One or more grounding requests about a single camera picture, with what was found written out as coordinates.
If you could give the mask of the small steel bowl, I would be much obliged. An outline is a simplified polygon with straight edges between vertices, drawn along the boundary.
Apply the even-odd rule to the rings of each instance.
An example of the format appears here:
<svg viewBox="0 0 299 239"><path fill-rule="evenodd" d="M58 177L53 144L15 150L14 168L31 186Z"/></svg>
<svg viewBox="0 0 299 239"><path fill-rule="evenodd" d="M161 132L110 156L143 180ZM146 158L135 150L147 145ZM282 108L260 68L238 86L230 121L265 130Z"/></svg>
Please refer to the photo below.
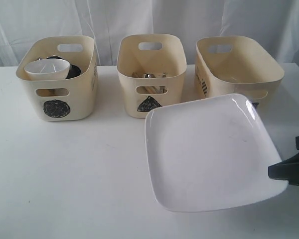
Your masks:
<svg viewBox="0 0 299 239"><path fill-rule="evenodd" d="M78 66L71 64L66 79L75 78L80 75L81 75L81 69Z"/></svg>

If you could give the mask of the cream bin with triangle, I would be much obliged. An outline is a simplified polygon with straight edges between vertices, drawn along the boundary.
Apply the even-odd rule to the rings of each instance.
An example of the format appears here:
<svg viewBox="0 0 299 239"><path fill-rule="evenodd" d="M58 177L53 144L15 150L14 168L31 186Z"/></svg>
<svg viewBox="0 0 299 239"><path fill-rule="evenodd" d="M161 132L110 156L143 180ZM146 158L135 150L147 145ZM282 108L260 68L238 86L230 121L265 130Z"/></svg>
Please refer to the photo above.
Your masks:
<svg viewBox="0 0 299 239"><path fill-rule="evenodd" d="M187 68L180 39L170 34L130 35L121 41L117 71L127 114L145 118L155 108L178 104ZM134 78L133 72L153 73L154 78ZM139 86L154 86L163 94L139 94Z"/></svg>

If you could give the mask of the white backdrop curtain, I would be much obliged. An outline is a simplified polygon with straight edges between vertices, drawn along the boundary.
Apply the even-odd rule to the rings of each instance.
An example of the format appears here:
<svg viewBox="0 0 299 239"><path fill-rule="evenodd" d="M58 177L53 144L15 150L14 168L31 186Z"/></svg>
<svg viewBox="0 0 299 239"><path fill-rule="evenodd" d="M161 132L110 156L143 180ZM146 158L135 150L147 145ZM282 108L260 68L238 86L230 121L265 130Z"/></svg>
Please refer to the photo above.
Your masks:
<svg viewBox="0 0 299 239"><path fill-rule="evenodd" d="M152 33L177 36L189 64L198 40L241 35L299 66L299 0L0 0L0 66L67 35L94 38L99 64L115 65L124 37Z"/></svg>

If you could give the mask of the cream bin with square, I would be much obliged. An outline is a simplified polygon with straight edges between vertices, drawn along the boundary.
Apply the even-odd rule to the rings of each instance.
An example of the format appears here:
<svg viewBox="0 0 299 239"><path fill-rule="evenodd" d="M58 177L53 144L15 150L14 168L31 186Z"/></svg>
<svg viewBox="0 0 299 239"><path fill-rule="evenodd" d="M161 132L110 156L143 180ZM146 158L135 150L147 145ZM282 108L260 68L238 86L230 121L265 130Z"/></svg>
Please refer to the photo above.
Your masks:
<svg viewBox="0 0 299 239"><path fill-rule="evenodd" d="M196 43L194 83L203 99L237 93L263 108L284 76L280 64L251 38L207 37Z"/></svg>

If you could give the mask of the white ceramic bowl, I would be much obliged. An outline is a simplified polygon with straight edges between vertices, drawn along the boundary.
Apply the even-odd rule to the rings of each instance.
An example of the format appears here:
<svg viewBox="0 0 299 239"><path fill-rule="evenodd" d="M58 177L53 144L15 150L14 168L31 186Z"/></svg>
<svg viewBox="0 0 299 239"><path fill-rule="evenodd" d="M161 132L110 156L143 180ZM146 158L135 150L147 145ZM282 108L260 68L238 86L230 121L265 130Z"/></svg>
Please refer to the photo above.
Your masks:
<svg viewBox="0 0 299 239"><path fill-rule="evenodd" d="M64 80L70 63L62 59L41 59L29 62L24 67L28 77L34 81Z"/></svg>

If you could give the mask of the cream bin with circle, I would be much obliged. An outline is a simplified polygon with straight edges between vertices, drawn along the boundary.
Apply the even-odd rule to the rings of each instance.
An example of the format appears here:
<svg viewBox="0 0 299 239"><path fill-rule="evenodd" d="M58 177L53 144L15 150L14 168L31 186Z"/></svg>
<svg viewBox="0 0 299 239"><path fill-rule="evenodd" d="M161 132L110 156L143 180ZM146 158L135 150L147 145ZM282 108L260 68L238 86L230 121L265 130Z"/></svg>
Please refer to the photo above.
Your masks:
<svg viewBox="0 0 299 239"><path fill-rule="evenodd" d="M26 64L59 56L81 71L73 78L32 80ZM97 53L93 38L84 35L41 39L25 54L16 76L38 117L45 121L80 120L94 109L98 85Z"/></svg>

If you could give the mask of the steel mug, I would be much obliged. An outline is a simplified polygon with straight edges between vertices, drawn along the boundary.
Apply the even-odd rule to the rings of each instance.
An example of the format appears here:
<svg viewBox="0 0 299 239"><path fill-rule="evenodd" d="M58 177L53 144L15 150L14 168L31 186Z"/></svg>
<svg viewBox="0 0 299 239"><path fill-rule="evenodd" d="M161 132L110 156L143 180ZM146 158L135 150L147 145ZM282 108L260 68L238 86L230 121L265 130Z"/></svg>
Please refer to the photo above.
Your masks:
<svg viewBox="0 0 299 239"><path fill-rule="evenodd" d="M46 58L38 57L36 60L44 61L44 62L57 62L57 61L65 61L66 62L66 60L64 58L57 56L57 55L48 56Z"/></svg>

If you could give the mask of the wooden chopstick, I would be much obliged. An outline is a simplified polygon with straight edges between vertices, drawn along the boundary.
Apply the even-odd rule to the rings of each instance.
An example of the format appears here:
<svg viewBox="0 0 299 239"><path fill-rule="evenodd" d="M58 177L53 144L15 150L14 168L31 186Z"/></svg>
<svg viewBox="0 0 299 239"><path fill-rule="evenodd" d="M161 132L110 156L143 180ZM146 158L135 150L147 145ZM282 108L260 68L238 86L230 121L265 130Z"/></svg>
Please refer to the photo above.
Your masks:
<svg viewBox="0 0 299 239"><path fill-rule="evenodd" d="M163 91L154 86L139 86L136 91L139 94L163 94Z"/></svg>
<svg viewBox="0 0 299 239"><path fill-rule="evenodd" d="M138 72L133 72L133 73L132 73L132 77L134 77L134 78L142 78L142 77L143 77L143 74L138 73Z"/></svg>

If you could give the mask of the white square plate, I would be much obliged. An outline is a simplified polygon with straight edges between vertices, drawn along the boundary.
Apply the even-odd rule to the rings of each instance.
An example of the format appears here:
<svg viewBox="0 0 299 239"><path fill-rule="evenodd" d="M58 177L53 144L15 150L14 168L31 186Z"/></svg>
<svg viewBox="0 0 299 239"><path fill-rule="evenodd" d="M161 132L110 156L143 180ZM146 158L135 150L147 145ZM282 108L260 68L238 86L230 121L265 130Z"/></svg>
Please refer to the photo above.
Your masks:
<svg viewBox="0 0 299 239"><path fill-rule="evenodd" d="M245 206L275 197L288 185L268 176L269 166L281 157L241 94L150 111L145 143L153 193L169 211Z"/></svg>

